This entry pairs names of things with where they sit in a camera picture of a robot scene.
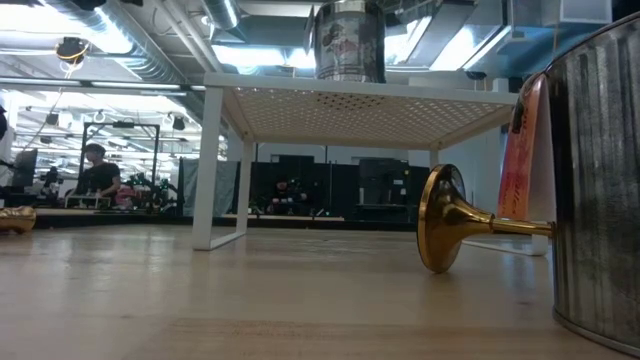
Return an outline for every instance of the brass tube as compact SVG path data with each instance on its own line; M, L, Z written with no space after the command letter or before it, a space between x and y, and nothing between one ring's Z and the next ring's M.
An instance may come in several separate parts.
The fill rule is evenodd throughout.
M544 235L551 237L553 235L553 226L549 223L536 224L528 221L496 219L491 221L491 229L493 231L506 231L518 234Z

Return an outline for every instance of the perforated shelf top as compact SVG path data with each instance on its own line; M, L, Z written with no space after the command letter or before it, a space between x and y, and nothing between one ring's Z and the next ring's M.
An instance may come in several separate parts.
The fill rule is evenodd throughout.
M507 123L517 99L509 93L217 73L208 74L205 85L223 88L223 116L256 142L416 150L445 148Z

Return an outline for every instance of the orange label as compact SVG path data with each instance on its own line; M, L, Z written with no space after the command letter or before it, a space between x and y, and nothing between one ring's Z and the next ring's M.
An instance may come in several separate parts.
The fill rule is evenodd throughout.
M498 200L498 217L514 220L529 220L529 192L531 188L531 163L533 145L538 121L540 92L544 84L544 76L534 80L528 93L524 95L523 111L514 111L507 149L502 166L500 181L500 197Z

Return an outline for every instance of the computer monitor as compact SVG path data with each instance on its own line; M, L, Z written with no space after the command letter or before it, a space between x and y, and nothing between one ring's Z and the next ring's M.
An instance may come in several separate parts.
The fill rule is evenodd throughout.
M38 149L19 153L13 163L14 170L11 186L33 186L33 177L36 173L37 160Z

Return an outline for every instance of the wooden table surface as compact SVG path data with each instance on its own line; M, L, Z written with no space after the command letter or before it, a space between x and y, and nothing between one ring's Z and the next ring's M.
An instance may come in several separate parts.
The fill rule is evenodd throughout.
M0 237L0 359L626 359L552 320L549 257L463 246L432 275L411 233L250 229L209 253L190 231Z

